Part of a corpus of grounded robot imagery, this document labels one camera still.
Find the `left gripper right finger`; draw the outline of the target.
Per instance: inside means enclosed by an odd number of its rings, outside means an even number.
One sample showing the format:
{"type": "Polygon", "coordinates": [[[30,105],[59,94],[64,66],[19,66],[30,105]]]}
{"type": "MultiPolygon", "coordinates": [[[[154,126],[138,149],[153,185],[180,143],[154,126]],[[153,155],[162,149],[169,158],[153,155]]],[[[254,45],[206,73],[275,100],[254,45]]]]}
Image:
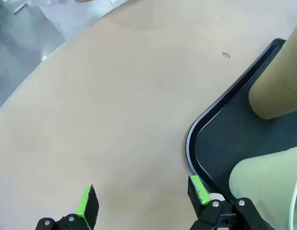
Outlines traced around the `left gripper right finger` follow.
{"type": "Polygon", "coordinates": [[[188,196],[193,205],[197,220],[192,230],[266,230],[253,202],[240,198],[229,203],[211,199],[198,175],[188,177],[188,196]]]}

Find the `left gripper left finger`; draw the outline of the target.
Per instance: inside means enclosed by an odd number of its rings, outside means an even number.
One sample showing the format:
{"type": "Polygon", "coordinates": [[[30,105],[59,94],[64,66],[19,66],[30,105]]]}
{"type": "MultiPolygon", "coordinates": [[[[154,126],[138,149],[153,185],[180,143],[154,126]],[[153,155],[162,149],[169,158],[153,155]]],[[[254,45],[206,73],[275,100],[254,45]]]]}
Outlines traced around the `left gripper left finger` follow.
{"type": "Polygon", "coordinates": [[[68,214],[58,221],[42,218],[36,230],[93,230],[99,211],[99,202],[93,185],[86,187],[76,213],[68,214]]]}

